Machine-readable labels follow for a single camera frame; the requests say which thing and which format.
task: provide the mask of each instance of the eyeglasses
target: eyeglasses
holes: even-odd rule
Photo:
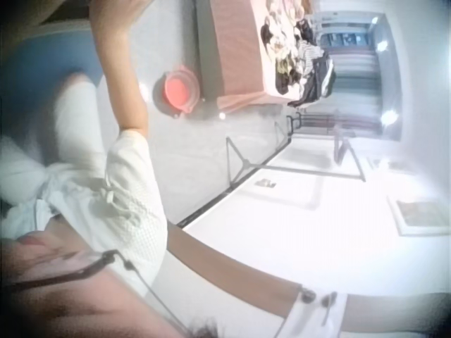
[[[53,260],[41,262],[38,268],[31,268],[31,273],[21,275],[16,278],[14,282],[10,284],[2,285],[4,292],[16,293],[37,287],[46,287],[49,285],[62,284],[67,282],[74,282],[77,280],[86,280],[93,277],[106,266],[116,261],[115,256],[118,256],[127,271],[134,271],[138,278],[144,283],[147,290],[155,297],[155,299],[168,311],[171,317],[184,331],[187,331],[186,326],[172,313],[172,311],[166,306],[166,304],[155,294],[152,288],[146,283],[141,276],[139,270],[133,265],[131,261],[126,259],[119,250],[105,251],[104,253],[98,253],[94,251],[82,251],[80,253],[69,253],[64,256],[59,256]],[[69,264],[62,265],[62,268],[55,272],[54,265],[58,261],[70,262]]]

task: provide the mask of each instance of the white lace sleeve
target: white lace sleeve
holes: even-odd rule
[[[124,254],[141,269],[159,269],[166,252],[167,222],[149,145],[141,134],[120,134],[107,156],[105,182],[104,198],[121,215],[115,232],[124,243]]]

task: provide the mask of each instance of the pink tablecloth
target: pink tablecloth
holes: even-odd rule
[[[299,99],[299,87],[281,95],[276,68],[261,42],[260,29],[268,15],[266,0],[211,0],[218,41],[225,112],[250,104],[284,104]]]

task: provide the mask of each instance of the ceiling light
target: ceiling light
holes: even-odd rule
[[[378,51],[386,51],[388,48],[388,42],[385,40],[378,43]]]
[[[394,110],[386,111],[381,116],[381,122],[382,122],[384,127],[387,127],[387,126],[392,125],[393,123],[395,123],[398,118],[399,118],[399,115]]]

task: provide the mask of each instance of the eyeglass frame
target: eyeglass frame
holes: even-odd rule
[[[109,264],[114,263],[115,257],[119,256],[119,258],[122,260],[124,268],[127,271],[134,271],[138,278],[141,280],[141,282],[144,283],[147,290],[155,297],[155,299],[168,311],[168,313],[172,316],[172,318],[177,322],[177,324],[182,328],[184,331],[187,331],[186,326],[182,324],[182,322],[173,314],[173,312],[166,306],[166,304],[155,294],[155,292],[152,290],[152,288],[146,283],[144,278],[141,276],[141,273],[139,270],[135,267],[135,265],[126,259],[123,254],[120,253],[119,250],[108,250],[103,253],[101,253],[101,257],[89,264],[87,267],[79,269],[73,273],[68,273],[61,276],[56,277],[48,277],[43,278],[40,280],[31,280],[31,281],[25,281],[25,282],[17,282],[10,285],[2,285],[2,291],[8,292],[8,293],[16,293],[16,292],[22,292],[29,289],[35,289],[38,287],[46,287],[50,285],[57,285],[57,284],[63,284],[67,282],[76,282],[78,280],[86,280],[90,277],[95,276],[97,273],[102,271],[104,268],[106,268]]]

